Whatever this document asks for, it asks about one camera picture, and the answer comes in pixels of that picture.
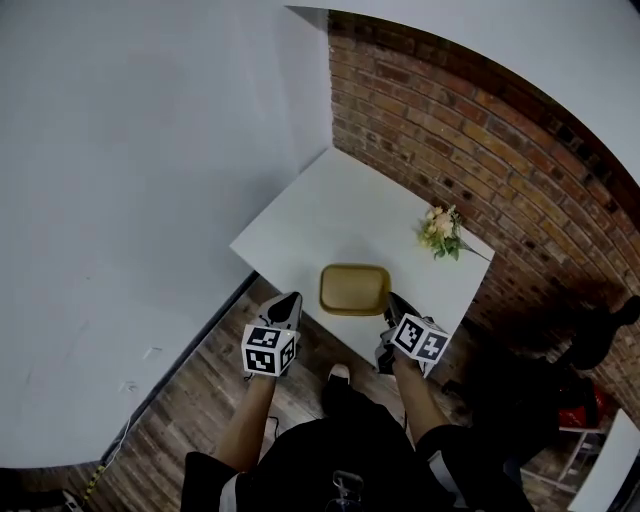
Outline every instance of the white shoe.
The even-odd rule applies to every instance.
[[[349,372],[349,368],[343,364],[334,364],[329,372],[328,380],[332,379],[346,380],[347,385],[351,384],[351,373]]]

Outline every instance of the forearm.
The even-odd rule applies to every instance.
[[[249,471],[260,458],[275,377],[255,375],[227,426],[215,457],[237,471]]]
[[[417,443],[432,428],[449,421],[436,403],[417,363],[406,356],[396,357],[393,373],[404,404],[411,438]]]

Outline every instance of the white wall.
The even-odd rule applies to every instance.
[[[640,15],[629,0],[288,3],[403,23],[490,57],[577,116],[640,181]]]
[[[330,144],[304,16],[0,4],[0,466],[97,459],[248,275],[228,244]]]

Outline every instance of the gold tray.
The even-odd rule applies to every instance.
[[[375,265],[335,263],[320,274],[320,307],[332,315],[381,315],[390,291],[389,272]]]

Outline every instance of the black baseboard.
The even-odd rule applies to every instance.
[[[231,296],[225,301],[222,307],[216,311],[216,313],[211,317],[211,319],[204,325],[200,332],[196,334],[196,336],[191,340],[189,345],[182,351],[178,359],[174,361],[169,370],[162,376],[162,378],[158,381],[158,383],[153,387],[153,389],[149,392],[149,394],[145,397],[142,403],[138,406],[138,408],[131,415],[131,427],[135,425],[136,421],[142,416],[142,413],[146,410],[149,404],[153,401],[153,399],[158,395],[160,390],[165,386],[167,382],[175,375],[175,373],[180,369],[180,367],[184,364],[184,362],[189,358],[189,356],[193,353],[193,351],[198,348],[202,340],[211,332],[211,330],[216,326],[216,324],[220,321],[220,319],[231,309],[236,301],[240,298],[240,296],[246,292],[249,287],[253,284],[253,282],[259,277],[260,274],[257,272],[251,272],[249,276],[242,282],[238,288],[231,294]],[[106,461],[109,456],[113,453],[113,450],[116,449],[116,446],[122,439],[122,436],[125,433],[126,425],[122,427],[118,436],[113,440],[113,442],[109,445],[109,448],[104,455],[102,456],[102,461]]]

